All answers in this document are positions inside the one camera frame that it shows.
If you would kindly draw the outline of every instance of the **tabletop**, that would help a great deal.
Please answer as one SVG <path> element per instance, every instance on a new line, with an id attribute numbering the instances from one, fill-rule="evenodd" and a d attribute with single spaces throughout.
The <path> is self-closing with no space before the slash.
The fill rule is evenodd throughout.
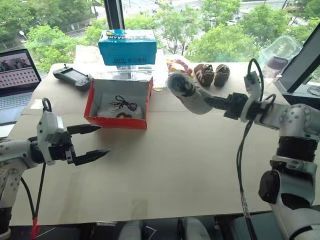
<path id="1" fill-rule="evenodd" d="M 227 65 L 231 75 L 225 87 L 212 86 L 208 91 L 220 97 L 232 92 L 246 93 L 243 82 L 246 63 Z M 42 97 L 50 99 L 53 112 L 62 116 L 66 126 L 88 123 L 84 119 L 86 93 L 51 74 L 60 66 L 53 65 L 48 77 L 35 90 L 9 136 L 11 139 L 36 135 L 42 113 L 37 100 Z M 285 103 L 271 82 L 266 82 L 265 89 L 268 94 L 278 95 L 277 102 Z M 111 151 L 88 164 L 74 166 L 57 161 L 47 167 L 39 210 L 40 224 L 242 212 L 236 154 L 245 124 L 223 117 L 223 111 L 216 109 L 204 115 L 192 114 L 168 90 L 153 91 L 149 108 L 147 130 L 100 129 L 72 137 L 77 155 L 95 149 Z M 278 139 L 277 131 L 257 125 L 252 127 L 246 139 L 242 178 L 252 212 L 270 210 L 260 199 L 258 190 L 262 174 L 271 168 L 269 160 L 276 152 Z M 23 174 L 34 199 L 40 175 L 41 166 Z M 315 197 L 314 203 L 319 204 L 320 191 L 316 190 Z M 10 224 L 30 223 L 28 198 L 20 187 Z"/>

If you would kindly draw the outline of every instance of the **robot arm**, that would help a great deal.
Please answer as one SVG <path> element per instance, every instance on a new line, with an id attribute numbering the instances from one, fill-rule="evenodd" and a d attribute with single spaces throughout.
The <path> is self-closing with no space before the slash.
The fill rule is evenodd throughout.
<path id="1" fill-rule="evenodd" d="M 77 166 L 101 158 L 109 150 L 94 150 L 76 156 L 71 142 L 73 134 L 87 134 L 100 128 L 90 124 L 65 127 L 60 116 L 44 110 L 36 137 L 0 142 L 0 240 L 10 238 L 11 210 L 23 172 L 38 164 L 54 165 L 56 160 Z"/>
<path id="2" fill-rule="evenodd" d="M 320 111 L 305 104 L 285 105 L 259 101 L 257 74 L 244 78 L 251 96 L 233 93 L 228 98 L 209 97 L 212 107 L 225 110 L 224 116 L 248 120 L 279 130 L 276 154 L 271 170 L 263 174 L 259 196 L 268 202 L 284 239 L 320 239 L 320 212 L 311 209 L 315 199 L 317 165 L 315 150 L 320 139 Z"/>

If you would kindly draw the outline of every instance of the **open shoe box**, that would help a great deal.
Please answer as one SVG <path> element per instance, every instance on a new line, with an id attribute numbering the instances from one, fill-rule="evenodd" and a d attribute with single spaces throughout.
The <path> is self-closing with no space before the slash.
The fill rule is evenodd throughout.
<path id="1" fill-rule="evenodd" d="M 84 117 L 91 123 L 103 128 L 147 129 L 149 99 L 153 79 L 149 81 L 94 79 L 91 82 Z M 100 108 L 107 108 L 117 95 L 129 103 L 141 107 L 143 119 L 99 117 Z"/>

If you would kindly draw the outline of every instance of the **laptop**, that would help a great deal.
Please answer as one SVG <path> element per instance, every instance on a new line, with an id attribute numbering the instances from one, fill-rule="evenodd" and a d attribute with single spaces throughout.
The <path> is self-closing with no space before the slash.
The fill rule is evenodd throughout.
<path id="1" fill-rule="evenodd" d="M 18 120 L 40 82 L 27 49 L 0 53 L 0 124 Z"/>

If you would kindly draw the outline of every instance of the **white shoe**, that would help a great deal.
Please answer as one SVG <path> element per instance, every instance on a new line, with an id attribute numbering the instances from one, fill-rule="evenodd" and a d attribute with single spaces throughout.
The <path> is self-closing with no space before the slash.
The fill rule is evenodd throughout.
<path id="1" fill-rule="evenodd" d="M 140 106 L 133 102 L 127 102 L 122 96 L 115 96 L 115 100 L 110 104 L 113 106 L 101 108 L 97 112 L 98 117 L 105 118 L 134 118 L 143 119 Z"/>
<path id="2" fill-rule="evenodd" d="M 210 94 L 181 72 L 174 72 L 169 76 L 168 88 L 194 114 L 206 114 L 213 108 L 205 101 L 205 98 L 211 97 Z"/>

